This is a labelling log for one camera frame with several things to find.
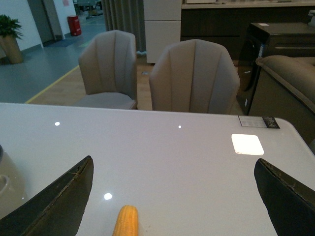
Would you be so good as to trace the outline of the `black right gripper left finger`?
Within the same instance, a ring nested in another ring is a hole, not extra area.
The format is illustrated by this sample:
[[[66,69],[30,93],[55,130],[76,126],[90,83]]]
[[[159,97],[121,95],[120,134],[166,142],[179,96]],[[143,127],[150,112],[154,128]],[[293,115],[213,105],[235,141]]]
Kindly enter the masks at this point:
[[[74,236],[92,189],[94,163],[83,158],[0,221],[2,236]]]

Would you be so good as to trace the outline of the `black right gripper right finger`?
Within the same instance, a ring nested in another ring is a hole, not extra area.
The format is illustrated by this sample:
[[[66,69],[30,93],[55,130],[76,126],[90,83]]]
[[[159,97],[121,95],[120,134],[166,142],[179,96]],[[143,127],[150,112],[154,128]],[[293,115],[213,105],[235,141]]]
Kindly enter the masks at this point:
[[[315,191],[260,158],[254,167],[260,197],[279,236],[315,234]]]

